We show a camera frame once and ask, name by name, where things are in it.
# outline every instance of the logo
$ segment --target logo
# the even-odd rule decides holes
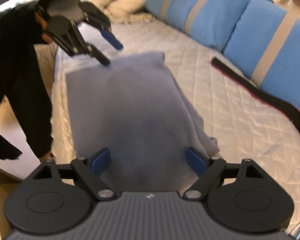
[[[152,193],[150,193],[149,195],[146,195],[147,199],[153,199],[155,197],[155,195],[153,195]]]

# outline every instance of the person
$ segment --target person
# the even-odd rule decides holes
[[[0,103],[6,95],[27,143],[40,159],[51,156],[52,106],[41,77],[34,44],[52,42],[37,2],[0,13]],[[0,135],[0,159],[17,159],[21,151]]]

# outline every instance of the circular mount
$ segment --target circular mount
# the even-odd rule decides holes
[[[236,181],[212,192],[207,206],[216,220],[237,231],[261,234],[281,230],[289,224],[294,203],[276,183],[267,186],[255,178],[245,184]]]
[[[13,228],[56,234],[79,224],[91,209],[89,195],[55,179],[26,179],[7,199],[4,212]]]

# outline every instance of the white quilted bedspread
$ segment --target white quilted bedspread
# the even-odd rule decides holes
[[[300,221],[300,134],[284,114],[255,99],[245,88],[210,66],[212,58],[217,57],[242,75],[221,54],[160,21],[113,26],[114,34],[125,47],[122,52],[116,52],[97,30],[87,25],[81,27],[81,32],[109,58],[163,51],[166,65],[203,117],[205,132],[218,139],[222,157],[230,163],[240,163],[243,158],[255,160],[295,202],[289,230]],[[87,56],[71,59],[61,50],[56,57],[52,123],[53,152],[58,163],[75,158],[64,75],[84,67],[76,60],[81,57]]]

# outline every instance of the black strap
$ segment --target black strap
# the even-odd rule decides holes
[[[273,97],[254,87],[252,84],[250,84],[250,82],[236,74],[217,58],[212,59],[211,65],[218,68],[231,79],[245,87],[253,96],[283,112],[292,121],[292,123],[300,133],[300,112],[292,104],[287,103],[279,98]]]

